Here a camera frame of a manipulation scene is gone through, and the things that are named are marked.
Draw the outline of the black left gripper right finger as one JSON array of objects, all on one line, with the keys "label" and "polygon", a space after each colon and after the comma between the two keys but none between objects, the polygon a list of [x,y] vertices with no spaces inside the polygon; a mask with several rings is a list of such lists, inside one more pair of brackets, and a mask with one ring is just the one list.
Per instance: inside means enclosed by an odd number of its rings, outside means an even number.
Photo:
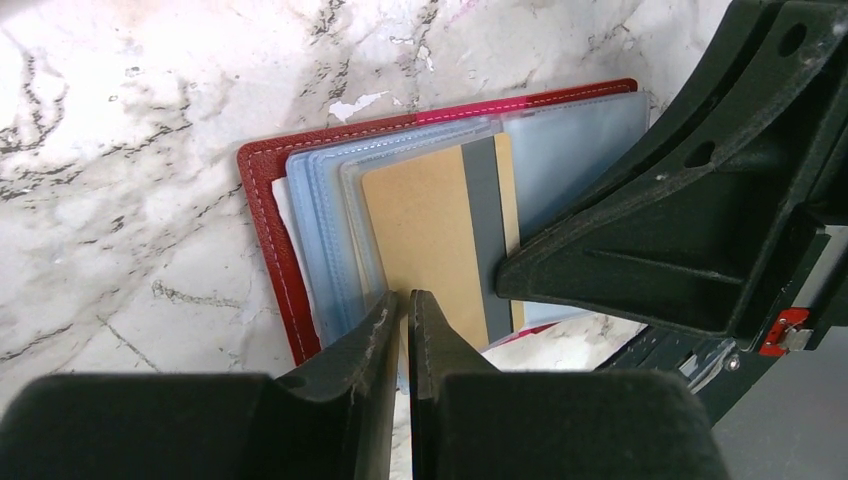
[{"label": "black left gripper right finger", "polygon": [[409,302],[416,479],[725,479],[706,412],[656,370],[503,372]]}]

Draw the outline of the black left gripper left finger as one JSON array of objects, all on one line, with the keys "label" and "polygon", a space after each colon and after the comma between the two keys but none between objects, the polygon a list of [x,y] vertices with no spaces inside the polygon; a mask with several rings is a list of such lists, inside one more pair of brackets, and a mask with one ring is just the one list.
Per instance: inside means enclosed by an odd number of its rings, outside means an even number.
[{"label": "black left gripper left finger", "polygon": [[57,374],[1,420],[5,479],[385,479],[398,356],[395,293],[279,377]]}]

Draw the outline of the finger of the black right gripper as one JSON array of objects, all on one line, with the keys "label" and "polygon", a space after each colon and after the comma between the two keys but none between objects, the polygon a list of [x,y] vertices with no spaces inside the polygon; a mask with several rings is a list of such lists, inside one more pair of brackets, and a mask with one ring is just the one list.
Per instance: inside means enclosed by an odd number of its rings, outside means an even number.
[{"label": "finger of the black right gripper", "polygon": [[648,132],[501,264],[505,298],[751,342],[847,204],[847,5],[734,1]]}]

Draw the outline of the red leather card holder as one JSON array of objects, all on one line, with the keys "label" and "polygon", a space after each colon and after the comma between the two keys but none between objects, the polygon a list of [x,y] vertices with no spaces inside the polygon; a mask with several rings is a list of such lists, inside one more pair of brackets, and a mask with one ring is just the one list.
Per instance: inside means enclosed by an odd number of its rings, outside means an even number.
[{"label": "red leather card holder", "polygon": [[236,155],[241,182],[278,302],[294,364],[302,365],[319,353],[322,346],[313,324],[307,290],[301,268],[296,260],[291,235],[283,223],[280,208],[272,192],[272,183],[286,176],[286,162],[292,153],[359,138],[410,130],[424,125],[522,111],[534,107],[568,105],[581,100],[638,90],[639,84],[635,79],[621,78],[302,131],[253,141],[241,146]]}]

